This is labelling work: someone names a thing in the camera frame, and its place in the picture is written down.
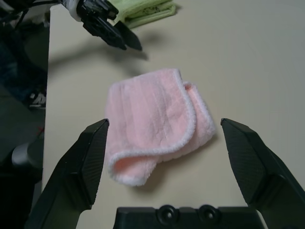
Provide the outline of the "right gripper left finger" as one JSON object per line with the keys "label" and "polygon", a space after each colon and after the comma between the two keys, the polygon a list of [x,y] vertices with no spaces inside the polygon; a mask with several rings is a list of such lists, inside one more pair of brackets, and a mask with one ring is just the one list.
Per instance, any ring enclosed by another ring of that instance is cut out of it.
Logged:
{"label": "right gripper left finger", "polygon": [[96,200],[109,120],[88,126],[62,156],[25,223],[26,229],[74,229]]}

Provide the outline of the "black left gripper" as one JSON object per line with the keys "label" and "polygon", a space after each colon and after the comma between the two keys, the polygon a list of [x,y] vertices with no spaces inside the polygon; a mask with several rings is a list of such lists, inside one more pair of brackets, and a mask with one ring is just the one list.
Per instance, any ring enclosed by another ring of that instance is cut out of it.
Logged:
{"label": "black left gripper", "polygon": [[126,45],[134,50],[142,51],[138,37],[121,21],[115,28],[108,20],[116,19],[119,10],[108,0],[80,0],[77,14],[83,27],[95,37],[101,38],[109,46],[126,50]]}

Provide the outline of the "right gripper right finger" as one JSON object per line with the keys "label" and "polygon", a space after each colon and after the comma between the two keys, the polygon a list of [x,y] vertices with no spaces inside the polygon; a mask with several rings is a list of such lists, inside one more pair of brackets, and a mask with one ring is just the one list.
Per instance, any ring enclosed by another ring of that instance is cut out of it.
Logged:
{"label": "right gripper right finger", "polygon": [[246,203],[266,212],[305,213],[305,191],[258,133],[223,118],[221,126],[232,171]]}

